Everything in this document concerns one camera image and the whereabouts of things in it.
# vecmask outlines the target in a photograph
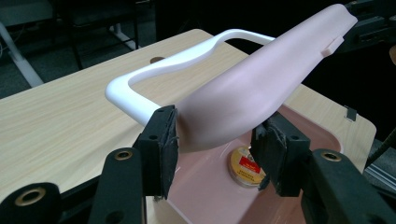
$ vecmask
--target black clamp jaw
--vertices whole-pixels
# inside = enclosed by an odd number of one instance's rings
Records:
[[[281,114],[252,132],[250,153],[281,197],[302,195],[306,223],[396,223],[396,214],[345,155],[309,149],[310,140]]]

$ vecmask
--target wooden table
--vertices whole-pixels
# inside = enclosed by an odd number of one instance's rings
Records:
[[[105,98],[107,83],[209,37],[188,31],[0,100],[0,200],[31,183],[55,183],[64,192],[101,174],[106,155],[130,147],[143,130]],[[203,62],[134,89],[159,105],[174,104],[245,57],[224,43]],[[359,115],[346,119],[345,107],[304,85],[285,105],[333,133],[362,172],[375,137],[373,123]],[[154,216],[150,198],[148,220],[166,223]]]

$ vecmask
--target white plastic handle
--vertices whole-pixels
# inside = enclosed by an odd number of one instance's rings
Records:
[[[218,44],[234,38],[246,39],[261,45],[274,40],[271,36],[240,29],[224,31],[169,58],[115,78],[107,85],[106,98],[138,123],[146,126],[154,111],[160,106],[135,92],[131,86],[146,78],[175,72],[198,63],[210,55]]]

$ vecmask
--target red label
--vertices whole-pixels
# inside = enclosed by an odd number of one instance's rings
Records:
[[[239,164],[242,166],[245,166],[246,168],[248,168],[249,170],[251,170],[253,172],[256,172],[257,174],[260,173],[260,169],[261,169],[260,166],[256,162],[250,161],[246,157],[241,157]]]

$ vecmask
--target screw hole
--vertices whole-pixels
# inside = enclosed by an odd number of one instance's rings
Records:
[[[43,188],[35,188],[26,190],[22,193],[16,200],[15,204],[17,206],[26,206],[40,201],[44,195],[46,194],[46,190]]]
[[[340,161],[341,160],[341,157],[339,157],[331,152],[322,152],[321,156],[328,161]]]
[[[121,151],[116,154],[115,158],[118,161],[125,161],[131,158],[133,153],[131,151]]]
[[[160,60],[164,59],[164,57],[154,57],[152,58],[149,63],[156,63],[159,62]]]

